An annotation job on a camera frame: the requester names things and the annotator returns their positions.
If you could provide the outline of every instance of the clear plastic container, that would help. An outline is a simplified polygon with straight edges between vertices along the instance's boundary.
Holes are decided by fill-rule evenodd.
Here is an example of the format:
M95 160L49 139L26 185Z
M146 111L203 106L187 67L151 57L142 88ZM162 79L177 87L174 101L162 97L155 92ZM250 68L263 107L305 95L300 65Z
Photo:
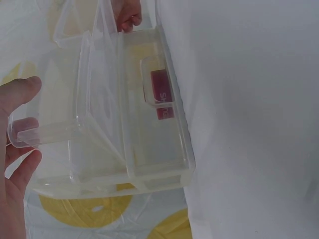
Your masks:
M134 157L128 173L154 190L188 184L195 168L187 123L168 48L159 29L124 37L127 95Z
M109 0L98 0L91 32L65 37L67 47L29 56L21 65L22 77L38 75L43 86L10 116L8 136L16 147L41 150L30 188L44 196L179 188L195 169L161 26L113 37L107 23L112 9L105 6Z
M84 32L91 34L94 29L94 19L97 11L102 9L105 32L109 33L113 50L116 49L117 28L109 0L66 0L61 16L55 28L53 40L60 48L69 48L81 43Z
M117 57L102 6L93 35L82 45L28 57L42 79L40 93L10 116L8 135L15 147L38 146L81 137L110 149L124 160L118 105Z

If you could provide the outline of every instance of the white fabric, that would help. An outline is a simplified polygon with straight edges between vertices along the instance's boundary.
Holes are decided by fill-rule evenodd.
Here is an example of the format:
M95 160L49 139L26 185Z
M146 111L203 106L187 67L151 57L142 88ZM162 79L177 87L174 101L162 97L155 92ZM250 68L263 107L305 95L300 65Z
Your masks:
M194 239L319 235L319 1L160 0L196 158Z

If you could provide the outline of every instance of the plastic compartment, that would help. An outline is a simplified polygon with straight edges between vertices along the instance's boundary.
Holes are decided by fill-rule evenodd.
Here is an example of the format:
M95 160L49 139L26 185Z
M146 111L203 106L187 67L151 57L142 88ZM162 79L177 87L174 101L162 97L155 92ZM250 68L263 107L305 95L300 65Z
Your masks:
M91 34L94 19L99 8L102 9L105 32L109 33L113 50L117 44L117 28L109 0L66 0L55 28L53 40L60 48L69 48L82 41L84 32Z
M110 36L104 20L101 4L93 35L85 32L81 47L75 43L72 48L56 48L27 58L26 62L34 64L35 74L42 79L42 89L18 109L19 115L10 116L8 135L15 147L85 135L124 162L117 58L108 43Z
M134 156L126 157L126 162L141 190L186 186L195 168L182 103L176 100L180 99L179 89L163 40L158 28L125 35L126 89L134 138Z

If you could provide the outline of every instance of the yellow circle pattern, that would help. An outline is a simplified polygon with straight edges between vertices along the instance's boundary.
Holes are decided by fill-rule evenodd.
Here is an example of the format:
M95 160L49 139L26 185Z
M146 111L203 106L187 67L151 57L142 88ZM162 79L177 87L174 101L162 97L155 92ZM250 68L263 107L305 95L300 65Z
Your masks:
M127 188L118 186L118 191ZM58 221L79 228L101 228L116 221L129 206L132 195L97 198L56 200L39 196L44 210Z
M187 209L183 209L158 224L147 239L192 239Z

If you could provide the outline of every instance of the finger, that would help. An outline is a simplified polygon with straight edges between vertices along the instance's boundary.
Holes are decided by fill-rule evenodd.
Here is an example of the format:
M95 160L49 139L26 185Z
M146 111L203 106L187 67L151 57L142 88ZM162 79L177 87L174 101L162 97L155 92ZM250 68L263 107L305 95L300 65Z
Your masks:
M133 31L133 23L131 21L127 21L122 24L122 28L126 33L131 32Z
M137 15L136 16L133 16L132 19L131 19L132 23L134 26L139 26L141 25L142 23L142 19L141 18L138 18Z
M19 189L19 191L24 195L25 189L38 167L42 158L42 154L40 151L33 151L24 161L20 164L20 166L14 171L12 176L10 177L10 181Z
M118 18L117 18L117 26L121 28L120 26L125 23L126 21L130 20L132 16L141 14L142 7L141 4L134 4L134 5L127 5L125 6L122 11L120 12Z
M7 144L7 145L8 145L8 144L11 144L10 139L9 139L9 136L8 136L8 133L6 133L6 144Z
M0 116L9 117L19 106L31 101L41 89L40 78L15 79L0 87Z
M13 164L18 158L34 150L32 147L28 148L16 148L12 144L6 147L4 169L7 169L11 164Z

